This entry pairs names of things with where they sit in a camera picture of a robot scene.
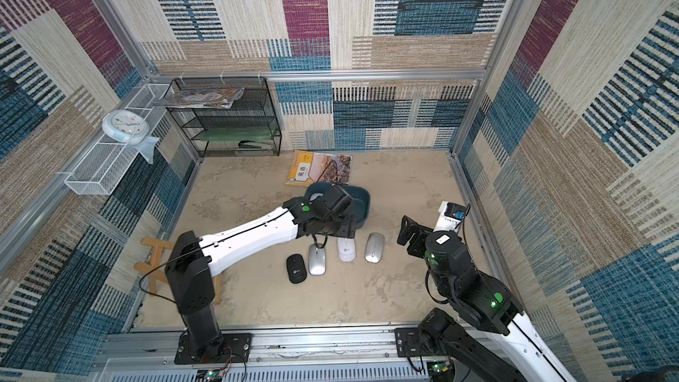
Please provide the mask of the silver slim computer mouse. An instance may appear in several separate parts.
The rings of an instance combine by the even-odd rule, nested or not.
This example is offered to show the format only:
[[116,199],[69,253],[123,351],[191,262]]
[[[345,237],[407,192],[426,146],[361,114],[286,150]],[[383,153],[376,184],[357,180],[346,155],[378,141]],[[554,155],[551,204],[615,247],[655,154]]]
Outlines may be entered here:
[[309,274],[312,276],[324,275],[326,271],[325,248],[316,245],[309,246]]

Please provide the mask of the white logo computer mouse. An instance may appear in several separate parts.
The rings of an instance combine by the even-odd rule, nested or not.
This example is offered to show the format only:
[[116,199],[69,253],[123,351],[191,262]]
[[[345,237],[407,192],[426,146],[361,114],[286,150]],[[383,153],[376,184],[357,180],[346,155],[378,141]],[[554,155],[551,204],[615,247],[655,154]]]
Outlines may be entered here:
[[355,240],[351,238],[338,238],[338,255],[341,262],[353,262],[356,258]]

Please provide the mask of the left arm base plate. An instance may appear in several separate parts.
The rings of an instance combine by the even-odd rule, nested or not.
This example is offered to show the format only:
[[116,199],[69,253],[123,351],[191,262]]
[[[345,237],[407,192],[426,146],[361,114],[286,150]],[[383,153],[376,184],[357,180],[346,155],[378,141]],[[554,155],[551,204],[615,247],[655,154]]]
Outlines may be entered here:
[[223,332],[221,337],[206,347],[198,347],[194,338],[184,331],[179,339],[174,363],[192,364],[242,364],[249,360],[253,334]]

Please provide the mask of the black computer mouse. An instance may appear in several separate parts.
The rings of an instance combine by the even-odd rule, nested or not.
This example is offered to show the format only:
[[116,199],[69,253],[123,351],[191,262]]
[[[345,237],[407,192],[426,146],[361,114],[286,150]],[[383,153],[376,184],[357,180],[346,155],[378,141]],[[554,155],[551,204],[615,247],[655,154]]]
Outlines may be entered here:
[[307,268],[301,254],[293,254],[286,259],[286,271],[288,280],[292,284],[300,284],[308,277]]

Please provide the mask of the silver grey computer mouse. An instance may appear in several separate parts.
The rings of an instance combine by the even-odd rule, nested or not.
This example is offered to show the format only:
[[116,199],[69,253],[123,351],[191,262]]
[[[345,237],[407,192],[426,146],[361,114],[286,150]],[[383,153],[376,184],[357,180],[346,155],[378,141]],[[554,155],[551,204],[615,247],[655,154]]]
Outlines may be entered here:
[[377,264],[381,261],[385,249],[385,236],[382,233],[370,233],[366,242],[364,258],[368,263]]

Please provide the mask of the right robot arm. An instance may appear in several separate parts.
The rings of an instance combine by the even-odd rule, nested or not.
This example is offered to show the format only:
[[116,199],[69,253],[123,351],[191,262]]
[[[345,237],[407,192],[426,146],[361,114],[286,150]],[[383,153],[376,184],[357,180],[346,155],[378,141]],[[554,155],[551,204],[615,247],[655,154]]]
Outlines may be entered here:
[[573,380],[509,288],[476,267],[462,229],[401,220],[398,244],[424,259],[425,282],[439,294],[418,325],[421,350],[452,357],[484,381]]

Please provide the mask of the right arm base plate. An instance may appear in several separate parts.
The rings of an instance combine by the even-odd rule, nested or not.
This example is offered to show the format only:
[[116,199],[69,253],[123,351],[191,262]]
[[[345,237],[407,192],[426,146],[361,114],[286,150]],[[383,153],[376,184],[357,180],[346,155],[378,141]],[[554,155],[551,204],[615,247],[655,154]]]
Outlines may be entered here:
[[436,357],[440,352],[424,342],[416,327],[397,327],[394,329],[397,355],[401,358]]

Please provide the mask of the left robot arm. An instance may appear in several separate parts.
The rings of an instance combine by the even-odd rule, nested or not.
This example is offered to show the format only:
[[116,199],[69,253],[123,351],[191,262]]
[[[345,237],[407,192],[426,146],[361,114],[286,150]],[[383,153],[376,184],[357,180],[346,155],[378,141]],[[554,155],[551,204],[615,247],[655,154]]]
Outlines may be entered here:
[[365,189],[325,183],[321,191],[310,189],[241,226],[200,237],[192,231],[180,235],[164,275],[187,329],[183,354],[205,364],[229,357],[213,306],[215,277],[244,258],[302,237],[353,238],[369,208]]

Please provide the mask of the teal plastic storage box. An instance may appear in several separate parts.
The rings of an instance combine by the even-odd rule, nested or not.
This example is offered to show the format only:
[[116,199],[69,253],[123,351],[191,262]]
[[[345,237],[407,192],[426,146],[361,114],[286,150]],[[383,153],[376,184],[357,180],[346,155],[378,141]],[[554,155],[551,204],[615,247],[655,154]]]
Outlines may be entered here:
[[[314,182],[307,187],[304,198],[311,202],[326,194],[333,186],[335,186],[335,183],[325,181]],[[352,202],[346,208],[345,214],[351,217],[356,229],[361,229],[369,216],[371,195],[363,187],[348,184],[341,184],[341,187],[352,198]]]

